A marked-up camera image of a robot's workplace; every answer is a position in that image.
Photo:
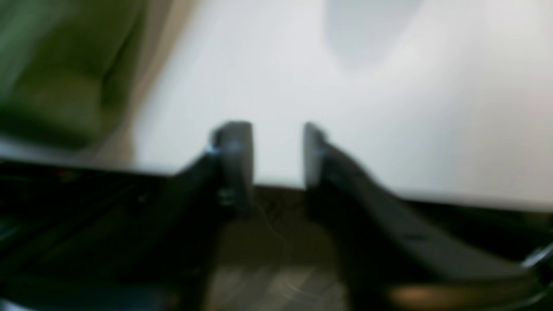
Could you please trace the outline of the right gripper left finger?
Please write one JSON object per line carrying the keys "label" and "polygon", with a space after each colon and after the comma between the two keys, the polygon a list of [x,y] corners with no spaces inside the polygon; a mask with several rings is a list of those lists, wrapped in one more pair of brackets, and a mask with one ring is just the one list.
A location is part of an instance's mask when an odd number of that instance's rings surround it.
{"label": "right gripper left finger", "polygon": [[172,176],[1,163],[3,311],[199,311],[225,225],[252,211],[253,127]]}

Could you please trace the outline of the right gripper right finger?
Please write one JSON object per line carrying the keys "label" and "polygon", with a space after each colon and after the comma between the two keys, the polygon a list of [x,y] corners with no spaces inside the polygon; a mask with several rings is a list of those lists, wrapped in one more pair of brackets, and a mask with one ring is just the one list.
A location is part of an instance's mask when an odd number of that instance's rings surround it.
{"label": "right gripper right finger", "polygon": [[306,214],[331,236],[352,311],[550,311],[552,214],[401,199],[318,126]]}

